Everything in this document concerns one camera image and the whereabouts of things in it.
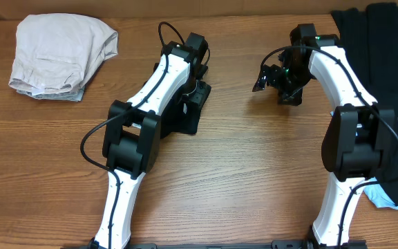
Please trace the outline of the black t-shirt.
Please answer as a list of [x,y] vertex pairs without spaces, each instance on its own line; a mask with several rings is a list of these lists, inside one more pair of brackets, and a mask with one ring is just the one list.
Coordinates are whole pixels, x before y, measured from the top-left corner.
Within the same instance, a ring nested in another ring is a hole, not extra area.
[[183,95],[172,97],[162,113],[160,138],[167,137],[170,133],[196,134],[201,111],[183,103]]

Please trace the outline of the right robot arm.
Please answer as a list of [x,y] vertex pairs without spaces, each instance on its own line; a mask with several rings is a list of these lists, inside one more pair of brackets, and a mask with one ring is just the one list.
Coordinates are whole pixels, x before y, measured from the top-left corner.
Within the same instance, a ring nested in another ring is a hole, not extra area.
[[299,24],[290,42],[275,50],[280,65],[260,65],[253,90],[272,86],[279,104],[298,106],[311,79],[321,84],[333,108],[321,145],[328,183],[306,239],[275,240],[272,247],[365,248],[365,241],[350,240],[350,224],[364,187],[388,165],[394,111],[366,91],[336,35],[318,35],[314,24]]

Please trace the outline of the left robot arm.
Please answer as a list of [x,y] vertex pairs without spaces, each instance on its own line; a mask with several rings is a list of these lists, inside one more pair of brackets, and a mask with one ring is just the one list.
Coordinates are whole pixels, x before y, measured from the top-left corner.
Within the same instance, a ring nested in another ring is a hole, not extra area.
[[194,135],[211,87],[202,81],[209,46],[202,35],[162,47],[152,76],[126,102],[108,111],[102,155],[108,193],[101,226],[89,248],[127,248],[138,188],[155,164],[161,139],[172,132]]

